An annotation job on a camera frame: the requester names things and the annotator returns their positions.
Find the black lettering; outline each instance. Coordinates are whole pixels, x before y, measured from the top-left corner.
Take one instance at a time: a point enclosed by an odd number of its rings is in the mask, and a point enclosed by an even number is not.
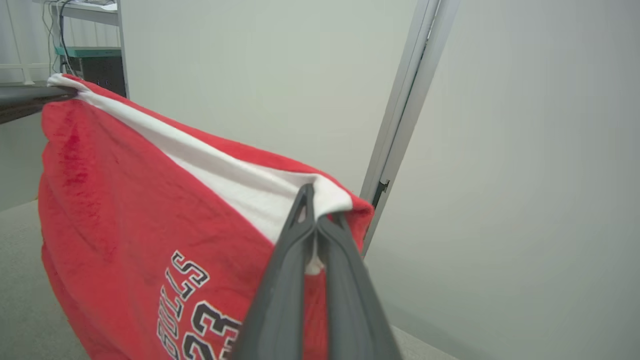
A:
[[[220,360],[229,360],[231,359],[231,348],[234,346],[235,337],[226,338],[225,339],[225,347],[222,348],[220,352]]]
[[[158,319],[157,335],[158,335],[158,338],[160,338],[160,341],[162,342],[162,345],[166,350],[167,354],[169,354],[169,356],[171,356],[173,360],[180,360],[180,353],[178,352],[178,348],[175,346],[171,338],[169,338],[169,335],[167,335],[166,332],[164,331],[164,328],[160,319]]]
[[[175,318],[178,319],[178,321],[180,321],[180,319],[182,318],[182,310],[184,309],[184,306],[182,305],[182,301],[180,301],[180,298],[176,297],[175,303],[169,300],[169,296],[167,296],[166,294],[164,285],[162,285],[162,288],[160,288],[160,294],[164,298],[164,302],[166,303],[166,305],[173,311],[173,315],[175,315]]]
[[[160,298],[160,307],[158,308],[158,316],[160,316],[160,320],[164,323],[164,326],[169,330],[169,333],[173,336],[174,339],[178,338],[178,324],[175,320],[169,316],[166,311],[166,307],[164,307],[164,301]]]
[[[196,356],[196,354],[194,353],[194,348],[197,349],[197,351],[200,353],[200,357],[203,360],[216,360],[216,358],[213,356],[211,345],[209,345],[203,339],[200,339],[196,334],[187,332],[184,335],[184,340],[182,341],[182,353],[184,354],[184,357],[189,360],[194,360]]]
[[[237,332],[240,328],[240,322],[222,314],[206,300],[203,300],[196,305],[191,315],[191,324],[194,330],[202,336],[207,331],[207,327],[203,323],[206,318],[211,321],[209,326],[211,331],[220,336],[224,336],[226,330]]]
[[[167,280],[169,280],[169,283],[171,284],[171,287],[175,290],[175,292],[180,294],[180,298],[182,300],[187,301],[187,299],[193,293],[193,287],[189,284],[189,282],[183,281],[182,282],[183,289],[178,289],[178,285],[175,283],[175,280],[173,280],[173,276],[171,275],[169,268],[167,268],[166,271],[164,272],[164,276],[166,276]]]
[[[209,274],[207,274],[203,268],[199,267],[198,264],[193,261],[185,261],[184,256],[179,251],[176,250],[173,253],[171,262],[173,263],[173,267],[175,267],[175,269],[181,274],[188,274],[190,271],[194,272],[195,274],[189,276],[189,280],[191,280],[195,286],[200,288],[209,281]]]

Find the electrical wire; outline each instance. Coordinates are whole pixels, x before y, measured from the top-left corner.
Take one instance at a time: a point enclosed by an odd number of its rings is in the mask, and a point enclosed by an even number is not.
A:
[[[56,13],[57,14],[61,14],[60,12],[60,3],[63,0],[56,0]],[[58,29],[60,29],[60,19],[58,19]],[[60,73],[62,74],[64,72],[62,66],[66,63],[65,57],[64,55],[58,55],[58,61],[60,61]]]
[[[49,75],[51,75],[53,72],[56,72],[56,70],[54,69],[56,60],[54,59],[53,62],[51,62],[51,43],[54,42],[54,40],[51,38],[52,37],[51,35],[53,32],[53,18],[51,16],[51,3],[58,3],[58,2],[60,2],[60,0],[43,0],[42,1],[42,24],[44,24],[45,31],[47,32],[47,59],[49,60]],[[49,8],[49,18],[51,18],[51,26],[49,26],[47,24],[47,21],[44,19],[44,13],[45,13],[44,10],[47,3],[49,3],[47,7]]]
[[[62,43],[62,48],[65,50],[67,66],[69,67],[71,74],[73,74],[73,76],[76,76],[76,72],[74,71],[74,68],[71,67],[71,61],[69,61],[69,52],[67,51],[67,45],[65,44],[65,27],[64,27],[65,23],[64,23],[64,16],[62,16],[62,13],[65,11],[65,6],[69,4],[69,2],[71,2],[71,0],[65,0],[62,3],[62,6],[60,7],[60,11],[58,12],[58,17],[59,17],[58,23],[60,24],[60,42]]]

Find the door hinge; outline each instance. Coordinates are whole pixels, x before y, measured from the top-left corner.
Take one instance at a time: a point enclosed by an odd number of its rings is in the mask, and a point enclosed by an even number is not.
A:
[[[383,192],[387,192],[388,187],[389,187],[389,180],[387,180],[386,183],[378,183],[378,187],[376,188],[376,194],[373,195],[373,201],[371,202],[371,205],[373,205],[374,209],[376,208],[376,206],[378,206],[378,202],[380,201],[380,196],[382,195]]]

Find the black cable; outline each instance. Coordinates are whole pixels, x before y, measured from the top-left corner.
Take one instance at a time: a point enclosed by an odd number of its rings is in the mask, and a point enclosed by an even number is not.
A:
[[[44,19],[44,13],[45,13],[45,6],[49,8],[49,17],[51,17],[51,4],[52,3],[57,3],[59,0],[44,0],[42,1],[42,24],[44,24],[45,27],[45,31],[47,32],[47,58],[49,60],[49,75],[51,75],[53,72],[56,72],[56,70],[54,69],[54,66],[56,66],[56,60],[54,59],[53,62],[51,62],[51,43],[54,43],[55,46],[55,41],[51,40],[51,32],[53,31],[53,18],[51,19],[51,26],[47,25],[47,22]]]
[[[65,17],[62,16],[63,12],[65,11],[65,6],[69,4],[69,2],[71,2],[71,0],[65,0],[65,2],[60,7],[60,13],[58,14],[58,17],[59,17],[58,23],[60,24],[60,42],[62,43],[62,48],[65,50],[65,57],[67,58],[67,66],[69,67],[69,70],[71,70],[71,74],[73,74],[73,76],[76,76],[76,72],[74,71],[74,68],[71,67],[71,61],[69,61],[69,52],[67,51],[67,45],[65,44],[65,23],[64,23]]]

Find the gray carpet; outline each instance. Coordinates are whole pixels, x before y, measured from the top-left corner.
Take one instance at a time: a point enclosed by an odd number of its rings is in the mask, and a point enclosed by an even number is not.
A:
[[[0,212],[0,358],[89,359],[42,267],[37,207]]]

